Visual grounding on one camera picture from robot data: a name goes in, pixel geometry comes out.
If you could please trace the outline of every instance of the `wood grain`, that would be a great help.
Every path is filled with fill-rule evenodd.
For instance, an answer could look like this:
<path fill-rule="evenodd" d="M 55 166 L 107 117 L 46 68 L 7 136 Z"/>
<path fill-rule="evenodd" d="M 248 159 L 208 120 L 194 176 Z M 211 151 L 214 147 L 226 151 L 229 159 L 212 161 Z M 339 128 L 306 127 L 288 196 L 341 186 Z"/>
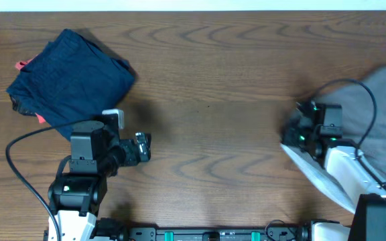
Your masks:
<path fill-rule="evenodd" d="M 386 12 L 0 13 L 0 240 L 39 240 L 47 227 L 4 157 L 41 126 L 11 110 L 5 89 L 14 63 L 64 28 L 130 61 L 139 78 L 118 106 L 122 135 L 153 135 L 152 160 L 109 180 L 100 216 L 161 227 L 352 221 L 281 151 L 278 129 L 297 97 L 386 64 Z M 46 195 L 69 150 L 49 132 L 13 158 Z"/>

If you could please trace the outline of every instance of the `gray fabric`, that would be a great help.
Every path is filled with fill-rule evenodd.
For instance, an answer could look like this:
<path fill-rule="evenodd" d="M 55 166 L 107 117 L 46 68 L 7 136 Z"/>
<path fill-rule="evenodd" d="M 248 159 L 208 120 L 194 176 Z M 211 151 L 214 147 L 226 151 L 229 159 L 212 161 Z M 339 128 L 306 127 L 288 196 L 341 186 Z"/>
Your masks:
<path fill-rule="evenodd" d="M 386 66 L 365 78 L 364 83 L 375 95 L 378 107 L 375 126 L 361 146 L 368 162 L 386 179 Z M 366 131 L 373 113 L 369 94 L 359 85 L 348 85 L 317 98 L 317 102 L 342 105 L 344 138 L 358 142 Z"/>

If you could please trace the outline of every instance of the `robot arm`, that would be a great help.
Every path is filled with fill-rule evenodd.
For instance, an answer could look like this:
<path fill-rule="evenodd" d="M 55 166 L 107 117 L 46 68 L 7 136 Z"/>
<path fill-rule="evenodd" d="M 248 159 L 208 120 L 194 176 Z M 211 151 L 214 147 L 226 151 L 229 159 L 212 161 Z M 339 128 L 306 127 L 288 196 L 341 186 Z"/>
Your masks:
<path fill-rule="evenodd" d="M 356 143 L 342 138 L 340 105 L 315 102 L 298 104 L 296 113 L 284 129 L 281 144 L 292 158 L 299 158 L 299 155 L 288 151 L 290 147 L 308 153 L 321 169 L 319 171 L 329 174 L 357 207 L 351 229 L 326 220 L 309 223 L 311 240 L 386 240 L 386 191 L 372 175 L 385 185 L 386 181 L 370 166 Z M 302 171 L 310 178 L 308 174 L 311 172 Z M 329 197 L 337 196 L 329 195 L 331 191 L 325 190 L 323 185 L 314 185 Z"/>
<path fill-rule="evenodd" d="M 119 139 L 123 128 L 121 110 L 105 110 L 95 120 L 77 123 L 71 135 L 69 172 L 57 174 L 49 187 L 50 210 L 59 224 L 62 240 L 127 240 L 127 231 L 111 219 L 97 220 L 99 205 L 107 192 L 107 178 L 119 167 L 134 166 L 151 157 L 151 135 Z M 56 240 L 54 223 L 44 240 Z"/>

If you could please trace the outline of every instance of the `black cable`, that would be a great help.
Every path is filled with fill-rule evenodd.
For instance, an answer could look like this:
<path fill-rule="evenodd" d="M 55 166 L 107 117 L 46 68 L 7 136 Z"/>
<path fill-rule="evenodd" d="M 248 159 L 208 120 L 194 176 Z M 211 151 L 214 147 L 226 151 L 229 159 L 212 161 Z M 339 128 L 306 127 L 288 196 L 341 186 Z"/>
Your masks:
<path fill-rule="evenodd" d="M 14 174 L 16 174 L 16 176 L 20 179 L 20 181 L 23 184 L 25 184 L 25 186 L 38 198 L 38 200 L 41 202 L 41 204 L 44 206 L 44 208 L 46 209 L 46 211 L 50 215 L 50 218 L 52 219 L 54 228 L 56 230 L 56 235 L 58 237 L 57 241 L 62 241 L 62 234 L 60 232 L 59 225 L 58 225 L 56 219 L 54 218 L 52 212 L 50 211 L 50 208 L 49 208 L 48 204 L 43 199 L 43 197 L 37 192 L 37 190 L 35 190 L 34 187 L 32 187 L 32 185 L 28 181 L 26 181 L 26 179 L 23 177 L 23 175 L 19 172 L 19 170 L 17 170 L 16 166 L 13 164 L 13 161 L 11 160 L 11 157 L 10 157 L 10 148 L 16 142 L 18 142 L 18 141 L 20 141 L 20 140 L 22 140 L 22 139 L 24 139 L 26 137 L 30 137 L 32 135 L 35 135 L 35 134 L 38 134 L 38 133 L 41 133 L 41 132 L 44 132 L 44 131 L 48 131 L 48 130 L 52 130 L 52 129 L 57 129 L 57 128 L 65 127 L 65 126 L 68 126 L 68 125 L 73 125 L 73 124 L 79 123 L 81 121 L 84 121 L 84 120 L 78 120 L 78 121 L 74 121 L 72 123 L 67 123 L 67 124 L 63 124 L 63 125 L 58 125 L 58 126 L 54 126 L 54 127 L 47 127 L 47 128 L 42 128 L 40 130 L 32 131 L 32 132 L 30 132 L 28 134 L 24 134 L 24 135 L 14 139 L 14 140 L 12 140 L 7 145 L 7 147 L 5 148 L 5 157 L 7 158 L 7 162 L 8 162 L 8 165 L 10 166 L 11 170 L 13 170 Z"/>
<path fill-rule="evenodd" d="M 276 240 L 273 239 L 271 236 L 269 236 L 269 234 L 267 233 L 267 228 L 269 227 L 269 225 L 271 225 L 271 224 L 274 223 L 274 222 L 281 222 L 281 223 L 288 229 L 288 231 L 291 232 L 291 233 L 293 234 L 294 238 L 293 238 L 292 240 L 295 240 L 295 239 L 296 239 L 296 234 L 295 234 L 295 233 L 292 231 L 292 229 L 289 228 L 288 225 L 287 225 L 284 221 L 282 221 L 282 220 L 272 220 L 272 221 L 270 221 L 270 222 L 266 225 L 266 227 L 265 227 L 265 235 L 266 235 L 268 238 L 270 238 L 272 241 L 276 241 Z"/>
<path fill-rule="evenodd" d="M 71 155 L 69 156 L 66 156 L 65 158 L 63 158 L 60 163 L 59 163 L 59 167 L 58 167 L 58 171 L 56 172 L 56 178 L 59 178 L 62 176 L 62 172 L 64 171 L 65 169 L 65 166 L 66 166 L 66 163 L 68 162 L 68 160 L 71 159 Z"/>
<path fill-rule="evenodd" d="M 340 83 L 340 82 L 350 82 L 350 83 L 354 83 L 354 84 L 358 84 L 360 86 L 362 86 L 366 91 L 367 93 L 369 93 L 369 96 L 371 97 L 372 99 L 372 103 L 373 103 L 373 116 L 372 116 L 372 121 L 370 122 L 369 126 L 367 127 L 365 133 L 362 135 L 360 141 L 357 143 L 357 146 L 355 147 L 355 159 L 357 161 L 359 161 L 360 165 L 366 170 L 366 172 L 386 191 L 386 183 L 381 181 L 366 165 L 365 163 L 363 162 L 363 160 L 361 159 L 361 156 L 359 156 L 359 149 L 360 149 L 360 146 L 361 144 L 363 144 L 363 141 L 366 139 L 367 135 L 369 135 L 371 129 L 373 128 L 373 125 L 375 124 L 375 121 L 376 121 L 376 116 L 377 116 L 377 104 L 376 104 L 376 99 L 375 99 L 375 96 L 373 95 L 372 91 L 369 89 L 369 87 L 367 87 L 365 84 L 363 84 L 361 81 L 358 81 L 358 80 L 353 80 L 353 79 L 339 79 L 339 80 L 333 80 L 333 81 L 330 81 L 329 83 L 319 87 L 315 93 L 312 95 L 312 98 L 315 98 L 317 97 L 317 95 L 320 93 L 320 91 L 322 89 L 324 89 L 325 87 L 329 86 L 329 85 L 333 85 L 333 84 L 336 84 L 336 83 Z"/>
<path fill-rule="evenodd" d="M 318 132 L 318 128 L 322 127 L 323 124 L 318 124 L 314 127 L 314 130 L 312 131 L 311 141 L 315 141 L 316 133 Z"/>

